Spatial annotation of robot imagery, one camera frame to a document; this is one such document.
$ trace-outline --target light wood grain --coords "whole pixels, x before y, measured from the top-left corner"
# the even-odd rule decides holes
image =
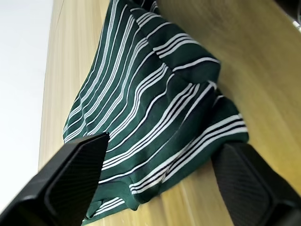
[[[271,0],[158,0],[222,62],[219,86],[239,107],[250,143],[301,194],[301,35]],[[54,0],[40,168],[63,144],[62,129],[95,55],[108,0]],[[208,162],[175,187],[94,226],[232,225]]]

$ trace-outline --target cloth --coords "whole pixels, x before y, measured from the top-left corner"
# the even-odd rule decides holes
[[[112,0],[64,142],[110,133],[83,224],[136,210],[177,184],[228,141],[248,141],[234,104],[216,87],[220,62],[154,0]]]

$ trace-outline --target textured black plastic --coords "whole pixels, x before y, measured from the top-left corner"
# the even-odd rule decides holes
[[[80,225],[98,186],[107,141],[82,145],[49,186],[45,203],[60,225]]]
[[[301,199],[248,144],[212,156],[218,187],[235,226],[301,225]]]

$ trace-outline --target white wall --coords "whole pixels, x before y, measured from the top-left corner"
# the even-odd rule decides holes
[[[0,0],[0,212],[38,171],[52,0]]]

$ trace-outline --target green fabric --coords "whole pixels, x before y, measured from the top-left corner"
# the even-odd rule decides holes
[[[63,130],[65,142],[110,133],[83,224],[169,189],[228,141],[248,140],[217,89],[220,63],[159,14],[154,0],[112,0],[99,46]]]

